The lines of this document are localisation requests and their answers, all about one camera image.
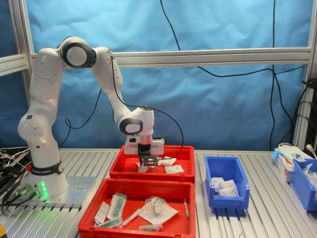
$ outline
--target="slatted metal table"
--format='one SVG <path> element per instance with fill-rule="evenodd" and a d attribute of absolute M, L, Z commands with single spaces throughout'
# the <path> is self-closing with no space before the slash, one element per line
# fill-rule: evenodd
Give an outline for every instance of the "slatted metal table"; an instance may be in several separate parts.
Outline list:
<path fill-rule="evenodd" d="M 79 237 L 77 224 L 99 184 L 109 177 L 115 149 L 61 149 L 68 176 L 94 176 L 96 182 L 81 209 L 40 206 L 9 207 L 0 223 L 9 238 Z M 306 212 L 291 185 L 283 182 L 269 152 L 195 151 L 197 238 L 317 238 L 317 213 Z M 236 210 L 211 212 L 205 188 L 205 155 L 237 156 L 251 192 L 245 215 Z"/>

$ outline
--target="white packet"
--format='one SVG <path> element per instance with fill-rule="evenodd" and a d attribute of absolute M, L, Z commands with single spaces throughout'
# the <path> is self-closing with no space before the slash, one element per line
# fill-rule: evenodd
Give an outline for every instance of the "white packet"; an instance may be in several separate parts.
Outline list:
<path fill-rule="evenodd" d="M 239 193 L 237 188 L 235 187 L 229 187 L 226 189 L 220 189 L 219 190 L 219 196 L 230 196 L 230 197 L 238 197 Z"/>
<path fill-rule="evenodd" d="M 219 187 L 218 189 L 226 189 L 226 188 L 229 188 L 229 187 L 235 187 L 236 184 L 234 183 L 233 180 L 228 180 L 228 181 L 225 181 L 225 182 L 220 182 L 219 183 Z"/>
<path fill-rule="evenodd" d="M 115 195 L 112 196 L 107 218 L 110 220 L 114 220 L 118 217 L 121 217 L 126 201 L 127 195 L 116 192 Z"/>
<path fill-rule="evenodd" d="M 172 166 L 176 161 L 176 158 L 170 158 L 165 156 L 164 159 L 158 161 L 158 165 L 163 165 L 164 167 Z"/>
<path fill-rule="evenodd" d="M 213 183 L 214 191 L 219 192 L 219 183 L 224 182 L 224 180 L 223 180 L 223 178 L 213 177 L 211 179 L 211 182 Z"/>
<path fill-rule="evenodd" d="M 108 204 L 106 204 L 105 202 L 102 202 L 95 218 L 94 218 L 94 221 L 98 224 L 98 225 L 101 225 L 102 223 L 104 223 L 106 217 L 107 217 L 107 214 L 108 214 L 108 211 L 109 211 L 109 208 L 110 206 Z"/>
<path fill-rule="evenodd" d="M 311 176 L 310 174 L 306 175 L 309 182 L 311 182 L 311 184 L 315 187 L 316 191 L 317 191 L 317 178 Z"/>
<path fill-rule="evenodd" d="M 174 165 L 174 166 L 169 166 L 164 168 L 167 174 L 179 174 L 184 172 L 184 170 L 182 169 L 180 165 Z"/>
<path fill-rule="evenodd" d="M 176 213 L 178 213 L 178 211 L 171 208 L 164 199 L 150 197 L 146 200 L 139 216 L 154 225 L 168 221 Z"/>
<path fill-rule="evenodd" d="M 312 165 L 313 164 L 309 164 L 309 165 L 306 165 L 305 167 L 303 167 L 303 172 L 304 172 L 305 175 L 308 174 L 308 171 L 309 171 L 309 169 L 311 168 Z"/>
<path fill-rule="evenodd" d="M 138 166 L 138 172 L 139 173 L 145 173 L 148 170 L 148 167 L 141 165 L 140 162 L 137 163 Z"/>
<path fill-rule="evenodd" d="M 316 172 L 308 171 L 308 174 L 317 179 L 317 173 Z"/>
<path fill-rule="evenodd" d="M 312 159 L 309 155 L 305 154 L 296 146 L 282 146 L 279 148 L 279 151 L 286 157 L 288 160 L 293 161 L 293 159 L 298 162 L 305 162 L 305 159 Z"/>

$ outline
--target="green led light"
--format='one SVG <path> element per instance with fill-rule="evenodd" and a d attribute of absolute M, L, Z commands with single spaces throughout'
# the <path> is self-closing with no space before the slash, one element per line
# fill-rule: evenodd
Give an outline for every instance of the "green led light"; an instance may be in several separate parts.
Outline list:
<path fill-rule="evenodd" d="M 42 190 L 43 190 L 44 195 L 45 195 L 45 196 L 41 197 L 41 199 L 45 199 L 45 198 L 47 198 L 49 196 L 49 194 L 47 192 L 47 189 L 45 187 L 45 183 L 43 181 L 41 182 L 41 185 L 42 185 Z"/>

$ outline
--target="blue plastic bin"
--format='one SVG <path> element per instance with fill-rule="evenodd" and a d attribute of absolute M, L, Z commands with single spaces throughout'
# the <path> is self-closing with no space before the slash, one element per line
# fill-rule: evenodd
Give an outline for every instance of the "blue plastic bin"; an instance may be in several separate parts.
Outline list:
<path fill-rule="evenodd" d="M 305 159 L 305 162 L 294 162 L 294 172 L 292 186 L 301 201 L 303 207 L 307 211 L 317 211 L 317 199 L 315 199 L 316 189 L 309 182 L 308 178 L 303 172 L 303 167 L 309 164 L 313 164 L 310 168 L 311 171 L 317 172 L 317 160 Z"/>
<path fill-rule="evenodd" d="M 238 157 L 205 156 L 206 190 L 211 208 L 247 209 L 249 207 L 250 187 Z M 233 179 L 240 197 L 219 196 L 214 192 L 213 177 L 225 181 Z"/>

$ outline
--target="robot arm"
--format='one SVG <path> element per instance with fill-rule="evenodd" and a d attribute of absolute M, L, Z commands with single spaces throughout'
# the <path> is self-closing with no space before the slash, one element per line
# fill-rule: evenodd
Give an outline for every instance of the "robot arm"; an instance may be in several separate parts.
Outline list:
<path fill-rule="evenodd" d="M 28 179 L 22 179 L 21 186 L 46 181 L 45 188 L 50 191 L 48 196 L 57 196 L 67 189 L 52 125 L 56 119 L 64 70 L 85 67 L 92 69 L 99 86 L 109 97 L 117 127 L 127 135 L 125 154 L 139 155 L 145 166 L 157 165 L 157 157 L 151 155 L 163 153 L 164 140 L 154 140 L 152 137 L 153 111 L 141 107 L 131 112 L 123 103 L 121 72 L 108 48 L 91 48 L 81 38 L 69 37 L 57 49 L 40 50 L 35 60 L 29 90 L 30 108 L 18 126 L 18 132 L 27 141 L 33 160 L 31 175 Z M 41 190 L 40 196 L 43 199 L 46 193 Z"/>

